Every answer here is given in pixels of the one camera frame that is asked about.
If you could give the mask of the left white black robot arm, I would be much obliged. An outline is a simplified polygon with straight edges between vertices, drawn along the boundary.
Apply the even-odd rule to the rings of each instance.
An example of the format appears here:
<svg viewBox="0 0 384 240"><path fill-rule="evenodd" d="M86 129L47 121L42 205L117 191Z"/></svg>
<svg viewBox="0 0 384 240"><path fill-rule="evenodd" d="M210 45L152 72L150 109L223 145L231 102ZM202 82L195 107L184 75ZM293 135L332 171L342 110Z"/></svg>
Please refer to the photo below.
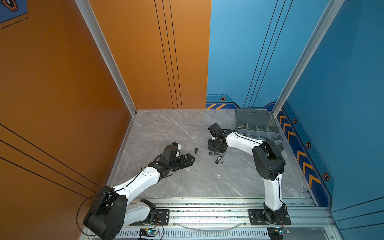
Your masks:
<svg viewBox="0 0 384 240"><path fill-rule="evenodd" d="M131 224L160 225L155 204L146 199L136 204L132 201L149 187L194 164L195 157L191 154L181 155L180 150L178 143L167 145L132 179L115 187L102 187L91 197L93 202L84 217L84 226L93 232L93 236L112 240L123 227Z"/></svg>

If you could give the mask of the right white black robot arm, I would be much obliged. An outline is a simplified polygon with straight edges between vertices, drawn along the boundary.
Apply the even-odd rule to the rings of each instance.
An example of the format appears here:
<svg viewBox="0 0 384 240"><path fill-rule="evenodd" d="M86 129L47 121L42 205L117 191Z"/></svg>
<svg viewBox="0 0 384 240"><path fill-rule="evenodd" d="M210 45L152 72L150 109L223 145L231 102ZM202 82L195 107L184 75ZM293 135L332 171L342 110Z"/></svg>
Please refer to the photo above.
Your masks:
<svg viewBox="0 0 384 240"><path fill-rule="evenodd" d="M271 139L255 140L242 136L234 130L224 130L217 123L208 128L212 138L208 149L222 155L227 148L236 148L254 158L257 173L265 186L264 218L267 223L283 224L288 215L287 205L282 199L282 178L286 161Z"/></svg>

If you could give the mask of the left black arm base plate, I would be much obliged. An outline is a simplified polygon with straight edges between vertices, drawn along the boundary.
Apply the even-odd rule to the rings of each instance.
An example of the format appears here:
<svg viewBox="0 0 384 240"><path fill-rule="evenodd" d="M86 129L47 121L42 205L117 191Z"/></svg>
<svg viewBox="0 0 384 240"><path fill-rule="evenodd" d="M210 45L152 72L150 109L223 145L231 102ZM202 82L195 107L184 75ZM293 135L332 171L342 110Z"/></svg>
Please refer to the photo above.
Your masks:
<svg viewBox="0 0 384 240"><path fill-rule="evenodd" d="M131 226L155 226L156 224L167 226L169 224L169 220L169 209L156 209L155 211L151 211L149 216L144 221L135 222L131 224Z"/></svg>

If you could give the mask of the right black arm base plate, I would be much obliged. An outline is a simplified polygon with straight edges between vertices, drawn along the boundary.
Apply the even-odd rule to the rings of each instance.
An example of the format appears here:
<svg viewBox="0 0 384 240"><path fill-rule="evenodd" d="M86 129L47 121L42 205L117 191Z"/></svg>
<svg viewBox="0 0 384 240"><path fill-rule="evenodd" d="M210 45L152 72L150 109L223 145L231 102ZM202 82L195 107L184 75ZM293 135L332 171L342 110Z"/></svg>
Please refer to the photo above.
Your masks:
<svg viewBox="0 0 384 240"><path fill-rule="evenodd" d="M249 209L248 210L250 223L252 226L261 225L281 225L290 226L292 224L288 210L285 207L277 211Z"/></svg>

